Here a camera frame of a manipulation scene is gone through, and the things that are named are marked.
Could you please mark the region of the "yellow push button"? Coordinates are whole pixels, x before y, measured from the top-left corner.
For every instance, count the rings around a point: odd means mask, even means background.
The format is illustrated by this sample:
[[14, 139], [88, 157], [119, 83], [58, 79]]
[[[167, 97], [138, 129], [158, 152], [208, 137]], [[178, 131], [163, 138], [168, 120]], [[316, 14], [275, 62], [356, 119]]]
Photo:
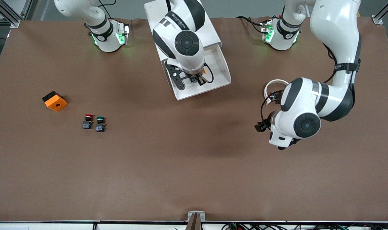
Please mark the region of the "yellow push button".
[[204, 83], [209, 83], [212, 80], [212, 74], [207, 66], [204, 66], [203, 71], [199, 74], [200, 79]]

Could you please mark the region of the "white curved plastic part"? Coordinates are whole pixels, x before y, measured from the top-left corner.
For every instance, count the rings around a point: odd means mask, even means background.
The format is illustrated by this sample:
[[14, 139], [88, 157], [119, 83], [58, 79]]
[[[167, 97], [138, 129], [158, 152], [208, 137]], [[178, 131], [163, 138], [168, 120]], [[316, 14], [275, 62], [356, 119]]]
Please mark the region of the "white curved plastic part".
[[269, 82], [266, 84], [266, 86], [264, 87], [264, 90], [263, 90], [263, 95], [264, 95], [265, 104], [266, 104], [267, 99], [268, 99], [268, 96], [269, 96], [269, 94], [267, 93], [268, 87], [269, 87], [271, 84], [276, 84], [276, 83], [278, 83], [278, 84], [283, 84], [284, 86], [287, 86], [287, 85], [289, 84], [289, 83], [288, 83], [287, 81], [285, 81], [285, 80], [271, 80], [271, 81], [269, 81]]

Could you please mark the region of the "brown wedge post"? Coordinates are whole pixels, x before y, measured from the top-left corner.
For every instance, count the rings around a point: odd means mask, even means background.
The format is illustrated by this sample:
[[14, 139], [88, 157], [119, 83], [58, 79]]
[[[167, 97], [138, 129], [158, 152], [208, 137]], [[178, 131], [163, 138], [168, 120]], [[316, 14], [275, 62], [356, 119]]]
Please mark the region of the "brown wedge post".
[[187, 223], [185, 230], [202, 230], [202, 223], [194, 217]]

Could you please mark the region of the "white table edge rail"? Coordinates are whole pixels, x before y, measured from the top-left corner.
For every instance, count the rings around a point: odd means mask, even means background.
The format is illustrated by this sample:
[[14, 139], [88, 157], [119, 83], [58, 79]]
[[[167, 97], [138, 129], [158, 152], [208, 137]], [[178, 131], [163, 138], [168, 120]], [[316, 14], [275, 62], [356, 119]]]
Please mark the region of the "white table edge rail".
[[[0, 221], [0, 230], [185, 230], [188, 221]], [[205, 221], [202, 230], [388, 230], [388, 221]]]

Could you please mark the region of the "brown part with metal clip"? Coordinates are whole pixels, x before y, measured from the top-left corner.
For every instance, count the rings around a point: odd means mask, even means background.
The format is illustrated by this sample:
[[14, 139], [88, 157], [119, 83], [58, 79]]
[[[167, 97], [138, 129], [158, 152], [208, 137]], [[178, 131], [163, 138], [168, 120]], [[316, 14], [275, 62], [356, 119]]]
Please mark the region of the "brown part with metal clip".
[[280, 104], [281, 103], [281, 98], [282, 98], [283, 91], [272, 91], [271, 94], [268, 96], [266, 104], [269, 103], [275, 103], [275, 104]]

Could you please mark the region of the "brown table mat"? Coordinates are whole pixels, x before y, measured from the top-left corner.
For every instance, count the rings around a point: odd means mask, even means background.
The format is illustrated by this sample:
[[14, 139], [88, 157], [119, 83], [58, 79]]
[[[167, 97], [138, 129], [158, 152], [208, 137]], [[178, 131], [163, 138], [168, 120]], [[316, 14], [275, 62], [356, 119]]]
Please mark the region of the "brown table mat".
[[[194, 210], [219, 221], [388, 221], [385, 28], [358, 18], [352, 111], [278, 150], [254, 128], [264, 84], [324, 81], [333, 61], [307, 21], [284, 52], [243, 20], [212, 23], [232, 83], [182, 101], [145, 19], [114, 53], [80, 21], [12, 29], [0, 57], [0, 221], [179, 221]], [[58, 112], [42, 100], [52, 91], [68, 103]]]

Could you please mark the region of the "aluminium frame profile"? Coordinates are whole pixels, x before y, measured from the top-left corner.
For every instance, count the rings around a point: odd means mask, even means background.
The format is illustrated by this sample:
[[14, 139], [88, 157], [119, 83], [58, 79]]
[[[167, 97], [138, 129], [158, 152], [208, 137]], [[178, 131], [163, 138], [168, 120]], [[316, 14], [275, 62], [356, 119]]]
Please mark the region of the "aluminium frame profile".
[[382, 25], [383, 24], [383, 17], [387, 15], [388, 13], [388, 3], [376, 14], [372, 15], [372, 21], [375, 25]]
[[34, 0], [0, 0], [0, 26], [18, 28], [28, 18]]

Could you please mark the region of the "orange button box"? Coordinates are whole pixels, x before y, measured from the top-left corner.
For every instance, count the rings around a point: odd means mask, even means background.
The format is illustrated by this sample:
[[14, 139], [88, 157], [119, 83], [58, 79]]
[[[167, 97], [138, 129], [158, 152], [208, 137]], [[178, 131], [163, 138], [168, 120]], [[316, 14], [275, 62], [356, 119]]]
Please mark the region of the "orange button box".
[[49, 109], [56, 112], [68, 105], [67, 101], [55, 91], [48, 93], [42, 100]]

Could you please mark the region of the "grey metal bracket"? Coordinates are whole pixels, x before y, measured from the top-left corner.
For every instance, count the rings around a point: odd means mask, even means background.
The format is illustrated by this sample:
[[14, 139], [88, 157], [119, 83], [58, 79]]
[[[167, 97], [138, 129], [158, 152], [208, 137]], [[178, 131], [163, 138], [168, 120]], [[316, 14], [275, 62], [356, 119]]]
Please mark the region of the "grey metal bracket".
[[192, 217], [194, 217], [195, 220], [199, 220], [200, 222], [206, 221], [205, 211], [189, 211], [187, 213], [187, 221], [189, 222]]

